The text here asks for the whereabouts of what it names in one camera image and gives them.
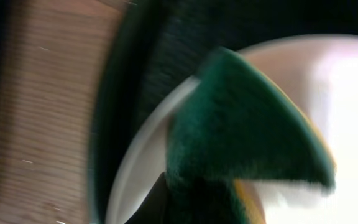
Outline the white round plate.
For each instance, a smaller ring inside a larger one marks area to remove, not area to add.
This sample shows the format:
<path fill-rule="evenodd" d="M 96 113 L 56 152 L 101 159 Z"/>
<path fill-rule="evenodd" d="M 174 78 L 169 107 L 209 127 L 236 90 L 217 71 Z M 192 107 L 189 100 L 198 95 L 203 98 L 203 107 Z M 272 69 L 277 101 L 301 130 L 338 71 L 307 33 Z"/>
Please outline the white round plate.
<path fill-rule="evenodd" d="M 336 189 L 279 180 L 238 181 L 252 223 L 358 224 L 358 36 L 309 35 L 241 51 L 271 78 L 325 137 L 336 163 Z M 132 140 L 110 193 L 106 223 L 139 210 L 165 168 L 168 125 L 196 88 L 187 78 L 147 118 Z"/>

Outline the green and yellow sponge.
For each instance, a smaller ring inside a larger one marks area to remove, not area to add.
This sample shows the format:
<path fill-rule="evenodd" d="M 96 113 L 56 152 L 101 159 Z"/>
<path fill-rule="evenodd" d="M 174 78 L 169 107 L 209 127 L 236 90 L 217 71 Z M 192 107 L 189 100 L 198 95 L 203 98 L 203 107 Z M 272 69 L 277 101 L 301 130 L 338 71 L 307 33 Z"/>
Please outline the green and yellow sponge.
<path fill-rule="evenodd" d="M 263 223 L 245 180 L 335 186 L 323 137 L 263 73 L 228 49 L 199 69 L 167 139 L 166 223 Z"/>

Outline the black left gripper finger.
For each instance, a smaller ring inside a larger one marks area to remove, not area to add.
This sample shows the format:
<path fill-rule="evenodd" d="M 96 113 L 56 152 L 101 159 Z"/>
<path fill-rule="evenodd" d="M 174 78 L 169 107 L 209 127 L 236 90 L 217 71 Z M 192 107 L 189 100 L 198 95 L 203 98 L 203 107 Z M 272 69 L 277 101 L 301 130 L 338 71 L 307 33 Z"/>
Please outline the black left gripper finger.
<path fill-rule="evenodd" d="M 165 173 L 161 173 L 146 198 L 125 224 L 164 224 L 168 203 Z"/>

